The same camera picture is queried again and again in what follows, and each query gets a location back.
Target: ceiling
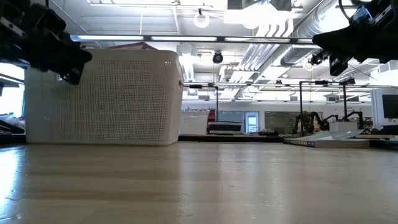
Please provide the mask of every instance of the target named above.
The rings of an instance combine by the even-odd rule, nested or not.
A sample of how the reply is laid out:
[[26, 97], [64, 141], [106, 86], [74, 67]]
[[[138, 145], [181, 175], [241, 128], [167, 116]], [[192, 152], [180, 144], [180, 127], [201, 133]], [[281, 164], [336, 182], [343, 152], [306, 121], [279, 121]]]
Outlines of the ceiling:
[[[183, 5], [203, 6], [202, 12], [210, 15], [210, 23], [206, 28], [197, 27], [193, 20], [198, 14], [197, 7], [190, 9], [173, 7], [115, 7], [105, 4], [149, 4], [148, 0], [49, 0], [50, 8], [53, 9], [60, 17], [67, 22], [67, 31], [71, 34], [78, 35], [218, 35], [218, 36], [254, 36], [262, 32], [261, 29], [247, 29], [243, 24], [226, 23], [228, 15], [226, 10], [227, 0], [181, 0]], [[172, 0], [153, 0], [151, 4], [171, 4]], [[320, 3], [320, 0], [292, 0], [293, 7], [299, 7], [301, 11], [292, 11], [288, 17], [292, 20], [292, 30], [288, 26], [283, 27], [283, 32], [278, 31], [272, 36], [283, 35], [294, 36], [295, 31], [300, 28], [303, 18], [312, 11], [312, 9]], [[104, 6], [95, 6], [95, 4], [103, 4]], [[267, 13], [260, 13], [259, 21], [267, 22], [273, 20]], [[307, 20], [313, 19], [314, 12], [309, 14]], [[94, 48], [107, 48], [115, 45], [130, 44], [129, 42], [87, 42], [85, 45]], [[176, 51], [177, 45], [180, 43], [148, 43], [160, 50]], [[226, 63], [235, 63], [235, 65], [242, 62], [245, 55], [248, 54], [249, 44], [224, 44], [224, 43], [195, 43], [199, 54], [211, 55], [214, 51], [222, 51], [224, 57], [227, 56]], [[247, 75], [247, 79], [256, 79], [256, 77], [266, 76], [266, 68], [273, 66], [280, 47], [268, 45], [263, 46], [263, 50], [269, 51], [269, 55], [264, 57], [264, 62], [259, 69], [259, 73], [252, 72], [252, 76]], [[253, 60], [260, 62], [262, 51], [258, 51], [259, 55], [253, 57]], [[299, 82], [299, 80], [331, 80], [333, 77], [329, 76], [328, 62], [323, 63], [315, 68], [306, 69], [303, 67], [301, 61], [294, 65], [294, 68], [286, 68], [283, 72], [272, 74], [272, 78], [264, 78], [266, 83], [272, 83], [275, 79], [285, 79], [289, 82]], [[199, 80], [209, 80], [212, 82], [220, 73], [222, 65], [215, 65], [211, 60], [202, 59], [193, 64], [193, 70]], [[343, 73], [343, 77], [355, 76], [357, 83], [369, 82], [369, 71], [377, 67], [376, 62], [366, 61], [363, 64], [358, 64], [354, 61], [350, 62], [349, 68]]]

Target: black metal rod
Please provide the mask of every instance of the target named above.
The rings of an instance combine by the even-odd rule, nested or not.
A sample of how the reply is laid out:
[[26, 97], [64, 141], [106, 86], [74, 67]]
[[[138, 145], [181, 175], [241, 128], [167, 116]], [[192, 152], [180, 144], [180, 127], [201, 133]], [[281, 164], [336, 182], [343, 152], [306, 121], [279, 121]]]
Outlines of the black metal rod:
[[216, 88], [216, 121], [218, 121], [218, 86]]
[[347, 120], [347, 95], [346, 95], [346, 84], [343, 83], [343, 101], [344, 101], [344, 117]]
[[303, 136], [304, 128], [303, 128], [303, 90], [302, 90], [302, 85], [303, 81], [299, 82], [300, 85], [300, 136]]

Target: security camera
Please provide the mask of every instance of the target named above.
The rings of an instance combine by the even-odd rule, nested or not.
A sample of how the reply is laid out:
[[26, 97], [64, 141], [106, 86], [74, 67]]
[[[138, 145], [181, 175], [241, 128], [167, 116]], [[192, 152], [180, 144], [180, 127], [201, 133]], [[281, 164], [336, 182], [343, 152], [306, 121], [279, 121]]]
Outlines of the security camera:
[[213, 63], [221, 63], [223, 62], [223, 55], [221, 54], [221, 52], [215, 52], [214, 53], [214, 57], [213, 57]]

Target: computer monitor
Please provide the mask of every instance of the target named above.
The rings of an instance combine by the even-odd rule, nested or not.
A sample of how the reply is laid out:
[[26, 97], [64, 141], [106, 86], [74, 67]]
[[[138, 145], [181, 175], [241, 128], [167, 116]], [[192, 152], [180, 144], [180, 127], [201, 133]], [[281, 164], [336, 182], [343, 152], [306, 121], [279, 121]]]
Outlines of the computer monitor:
[[384, 118], [398, 118], [398, 95], [383, 95]]

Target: perforated basket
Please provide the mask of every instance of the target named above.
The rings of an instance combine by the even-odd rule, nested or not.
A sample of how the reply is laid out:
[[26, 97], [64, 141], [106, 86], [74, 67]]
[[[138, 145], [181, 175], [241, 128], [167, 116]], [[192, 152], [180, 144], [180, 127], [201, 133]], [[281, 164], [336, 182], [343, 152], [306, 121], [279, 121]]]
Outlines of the perforated basket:
[[178, 139], [183, 77], [175, 52], [91, 50], [79, 85], [25, 73], [31, 143], [165, 146]]

